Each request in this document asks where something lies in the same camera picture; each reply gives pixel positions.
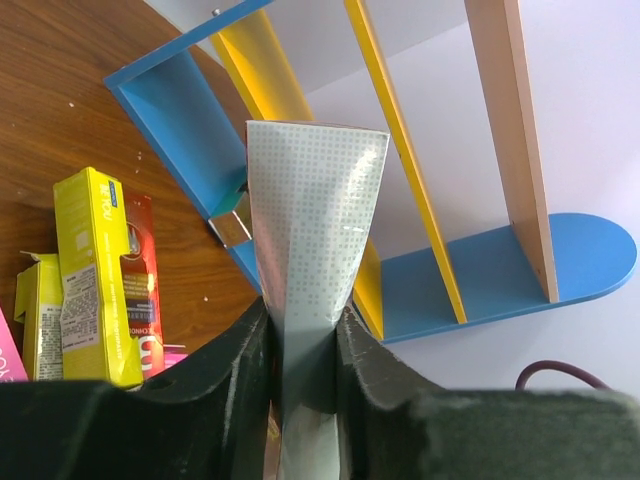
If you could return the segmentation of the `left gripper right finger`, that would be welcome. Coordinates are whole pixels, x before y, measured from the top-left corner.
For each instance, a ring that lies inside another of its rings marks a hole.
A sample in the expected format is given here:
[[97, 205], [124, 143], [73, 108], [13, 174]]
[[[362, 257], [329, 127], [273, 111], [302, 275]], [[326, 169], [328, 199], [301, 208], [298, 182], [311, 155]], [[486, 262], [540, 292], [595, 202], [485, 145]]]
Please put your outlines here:
[[336, 329], [344, 479], [635, 479], [639, 405], [611, 390], [446, 390], [352, 308]]

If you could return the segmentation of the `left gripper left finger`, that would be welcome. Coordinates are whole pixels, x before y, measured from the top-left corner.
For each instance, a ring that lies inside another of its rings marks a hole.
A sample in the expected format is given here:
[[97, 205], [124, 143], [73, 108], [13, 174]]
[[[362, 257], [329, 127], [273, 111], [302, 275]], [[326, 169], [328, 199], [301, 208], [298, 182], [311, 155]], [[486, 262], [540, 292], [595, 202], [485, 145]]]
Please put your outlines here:
[[5, 479], [259, 479], [272, 366], [254, 302], [223, 334], [134, 390], [102, 381], [1, 387]]

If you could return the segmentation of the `teal green tea toothpaste box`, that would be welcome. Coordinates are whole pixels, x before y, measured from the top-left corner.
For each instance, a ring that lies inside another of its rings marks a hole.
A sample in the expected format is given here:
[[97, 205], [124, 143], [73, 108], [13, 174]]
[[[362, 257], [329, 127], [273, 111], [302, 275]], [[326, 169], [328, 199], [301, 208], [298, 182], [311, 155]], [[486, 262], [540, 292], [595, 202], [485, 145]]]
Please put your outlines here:
[[208, 219], [208, 223], [226, 249], [253, 238], [248, 183], [228, 192]]

